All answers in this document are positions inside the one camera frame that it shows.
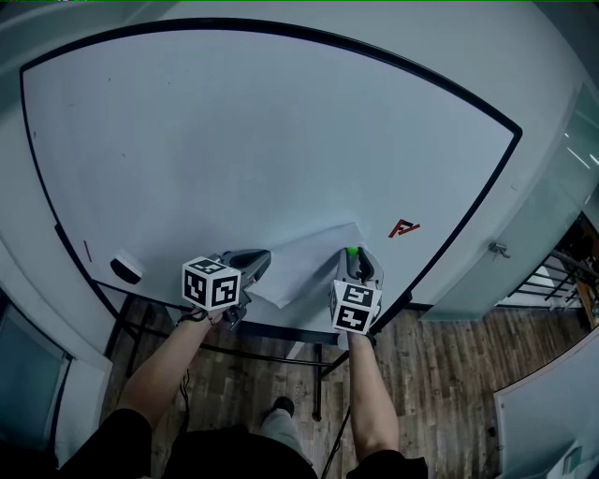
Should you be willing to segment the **red and black angular magnet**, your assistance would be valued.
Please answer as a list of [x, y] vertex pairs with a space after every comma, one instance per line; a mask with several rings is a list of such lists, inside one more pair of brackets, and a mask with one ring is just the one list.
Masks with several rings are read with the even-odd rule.
[[388, 237], [390, 239], [392, 239], [396, 236], [401, 236], [401, 235], [407, 234], [407, 233], [414, 231], [416, 229], [419, 229], [419, 228], [420, 228], [420, 224], [414, 224], [414, 223], [408, 222], [404, 219], [400, 219], [398, 221], [398, 223], [395, 224], [395, 226], [389, 233]]

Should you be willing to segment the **person's grey trouser leg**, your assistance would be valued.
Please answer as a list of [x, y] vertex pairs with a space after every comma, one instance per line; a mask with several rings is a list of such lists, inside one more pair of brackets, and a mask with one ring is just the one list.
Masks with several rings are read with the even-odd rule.
[[291, 414], [285, 409], [273, 409], [263, 420], [259, 434], [286, 445], [309, 462], [300, 444], [299, 433]]

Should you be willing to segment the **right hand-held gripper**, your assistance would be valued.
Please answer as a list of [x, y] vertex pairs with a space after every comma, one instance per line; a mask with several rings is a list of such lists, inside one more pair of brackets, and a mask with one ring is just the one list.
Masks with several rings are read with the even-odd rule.
[[[347, 283], [348, 252], [341, 249], [337, 280], [331, 285], [329, 309], [332, 327], [356, 334], [367, 334], [381, 309], [382, 291]], [[384, 272], [376, 258], [365, 248], [358, 249], [358, 276], [363, 283], [381, 283]]]

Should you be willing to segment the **person's black shirt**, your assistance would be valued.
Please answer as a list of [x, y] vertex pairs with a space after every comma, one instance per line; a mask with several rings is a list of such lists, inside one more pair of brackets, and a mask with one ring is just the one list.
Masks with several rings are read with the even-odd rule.
[[[151, 475], [152, 429], [139, 413], [113, 412], [57, 473], [58, 479]], [[163, 479], [318, 479], [290, 447], [242, 427], [186, 432], [172, 445]], [[362, 460], [346, 479], [428, 479], [424, 458], [392, 450]]]

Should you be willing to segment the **black stair railing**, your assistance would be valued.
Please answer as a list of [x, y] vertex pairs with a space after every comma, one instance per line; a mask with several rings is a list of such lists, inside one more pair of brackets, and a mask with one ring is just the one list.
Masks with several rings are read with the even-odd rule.
[[581, 310], [589, 329], [599, 327], [599, 230], [581, 213], [553, 250], [499, 307]]

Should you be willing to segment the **person's right forearm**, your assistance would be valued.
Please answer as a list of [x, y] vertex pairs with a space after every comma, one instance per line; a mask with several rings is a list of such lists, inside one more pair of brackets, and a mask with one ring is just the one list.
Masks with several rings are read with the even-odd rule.
[[371, 341], [349, 333], [350, 416], [359, 462], [374, 453], [399, 451], [400, 430]]

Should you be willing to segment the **black whiteboard eraser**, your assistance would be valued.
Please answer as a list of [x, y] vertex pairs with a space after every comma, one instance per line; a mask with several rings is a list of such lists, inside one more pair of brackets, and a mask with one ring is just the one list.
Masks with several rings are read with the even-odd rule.
[[119, 254], [111, 259], [110, 267], [116, 276], [129, 284], [139, 283], [143, 276], [140, 268]]

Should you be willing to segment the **frosted glass door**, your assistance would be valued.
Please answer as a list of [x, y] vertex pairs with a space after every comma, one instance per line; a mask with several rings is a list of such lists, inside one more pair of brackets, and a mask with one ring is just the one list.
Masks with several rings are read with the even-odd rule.
[[477, 321], [538, 268], [599, 185], [599, 98], [582, 86], [531, 192], [502, 234], [422, 322]]

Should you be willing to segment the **white paper sheet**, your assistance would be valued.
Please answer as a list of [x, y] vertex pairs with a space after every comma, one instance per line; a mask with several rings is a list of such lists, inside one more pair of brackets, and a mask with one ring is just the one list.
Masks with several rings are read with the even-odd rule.
[[267, 271], [249, 292], [282, 309], [332, 278], [342, 248], [358, 246], [366, 242], [352, 222], [275, 247]]

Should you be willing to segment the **black-framed whiteboard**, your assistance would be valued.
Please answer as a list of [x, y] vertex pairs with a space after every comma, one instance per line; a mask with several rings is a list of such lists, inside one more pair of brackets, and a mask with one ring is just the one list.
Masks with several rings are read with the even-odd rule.
[[[476, 94], [390, 51], [249, 19], [88, 36], [23, 65], [20, 88], [57, 234], [115, 319], [116, 297], [184, 309], [193, 257], [272, 251], [354, 222], [384, 271], [380, 331], [522, 136]], [[390, 239], [400, 219], [420, 228]], [[139, 283], [114, 274], [117, 254]]]

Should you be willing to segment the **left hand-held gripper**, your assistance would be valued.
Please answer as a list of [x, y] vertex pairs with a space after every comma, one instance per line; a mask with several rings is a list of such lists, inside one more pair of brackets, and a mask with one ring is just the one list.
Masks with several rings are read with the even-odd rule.
[[214, 323], [215, 312], [233, 329], [246, 315], [251, 299], [245, 292], [269, 268], [269, 250], [244, 249], [221, 255], [199, 256], [183, 264], [182, 296], [193, 310], [183, 320]]

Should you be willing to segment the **dark-framed window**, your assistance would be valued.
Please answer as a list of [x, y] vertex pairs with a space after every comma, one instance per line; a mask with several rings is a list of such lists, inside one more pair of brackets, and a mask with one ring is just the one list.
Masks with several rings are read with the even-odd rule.
[[73, 356], [0, 290], [0, 450], [54, 469], [60, 403]]

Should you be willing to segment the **person's left forearm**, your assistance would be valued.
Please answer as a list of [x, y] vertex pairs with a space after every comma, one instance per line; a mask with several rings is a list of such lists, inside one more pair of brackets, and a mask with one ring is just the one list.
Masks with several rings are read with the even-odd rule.
[[201, 343], [225, 311], [212, 311], [201, 321], [180, 322], [128, 379], [117, 408], [140, 414], [155, 428], [175, 398]]

